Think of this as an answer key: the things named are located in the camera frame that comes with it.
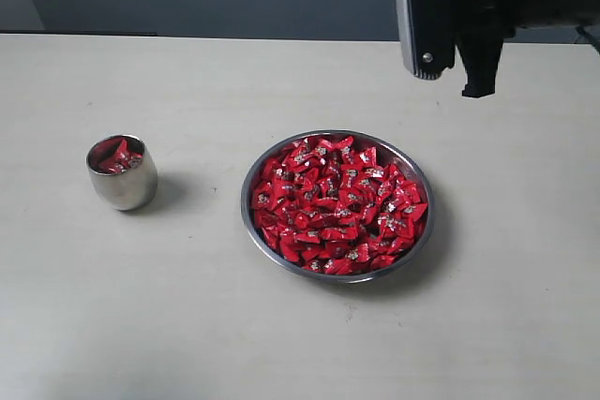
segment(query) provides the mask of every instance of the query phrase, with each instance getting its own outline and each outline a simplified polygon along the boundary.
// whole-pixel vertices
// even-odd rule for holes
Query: table surface
[[[0,36],[0,398],[598,398],[600,58],[509,45],[498,94],[412,78],[397,43]],[[320,128],[429,177],[423,253],[371,283],[250,241],[261,152]],[[84,158],[143,138],[157,198],[122,214]]]

